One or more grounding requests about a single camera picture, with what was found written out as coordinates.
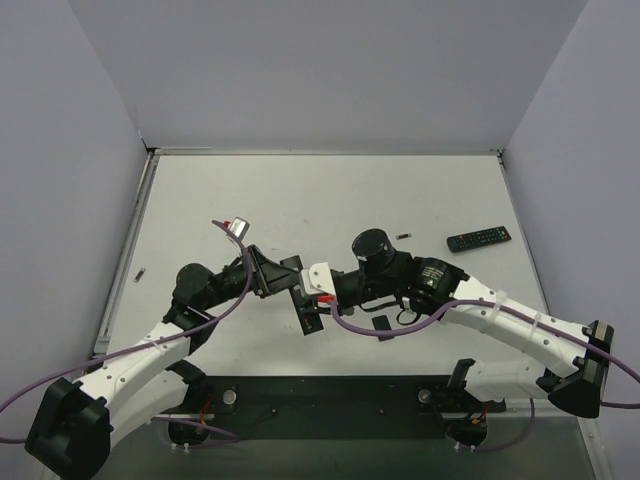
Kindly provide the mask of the slim black remote control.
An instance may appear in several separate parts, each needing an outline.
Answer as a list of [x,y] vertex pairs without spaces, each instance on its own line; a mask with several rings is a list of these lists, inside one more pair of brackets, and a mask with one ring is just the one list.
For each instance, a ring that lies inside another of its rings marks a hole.
[[[285,258],[280,261],[280,264],[286,267],[293,268],[297,270],[298,273],[300,273],[300,271],[303,269],[303,265],[299,256]],[[324,325],[320,318],[320,314],[318,313],[317,307],[312,300],[306,299],[301,295],[300,284],[289,289],[289,293],[303,334],[307,336],[323,330]],[[314,329],[312,331],[308,331],[306,329],[304,321],[306,316],[309,316],[313,320]]]

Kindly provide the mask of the black battery cover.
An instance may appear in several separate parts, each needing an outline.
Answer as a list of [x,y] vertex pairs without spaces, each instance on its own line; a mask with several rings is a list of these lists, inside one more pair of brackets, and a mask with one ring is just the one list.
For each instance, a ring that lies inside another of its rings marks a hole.
[[378,332],[377,339],[380,342],[394,339],[395,336],[391,335],[391,324],[387,315],[378,315],[372,318],[372,325],[374,330]]

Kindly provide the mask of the AAA battery pair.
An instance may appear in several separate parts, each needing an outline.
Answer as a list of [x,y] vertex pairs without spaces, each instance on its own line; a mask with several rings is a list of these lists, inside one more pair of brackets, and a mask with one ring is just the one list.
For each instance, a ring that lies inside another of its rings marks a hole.
[[140,268],[140,270],[136,273],[135,277],[134,277],[134,283],[138,283],[140,281],[140,279],[143,277],[143,275],[145,274],[146,269],[145,268]]

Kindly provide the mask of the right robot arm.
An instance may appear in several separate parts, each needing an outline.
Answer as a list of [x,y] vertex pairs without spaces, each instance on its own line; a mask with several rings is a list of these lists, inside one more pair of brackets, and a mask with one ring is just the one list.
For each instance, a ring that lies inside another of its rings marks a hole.
[[392,297],[424,319],[396,330],[409,335],[435,322],[459,325],[519,351],[516,360],[457,362],[450,386],[479,402],[546,399],[581,418],[596,418],[609,370],[614,330],[595,321],[573,323],[536,311],[494,290],[464,270],[436,258],[395,249],[381,229],[356,237],[358,268],[348,273],[327,263],[301,276],[306,295],[326,304],[333,316],[364,303]]

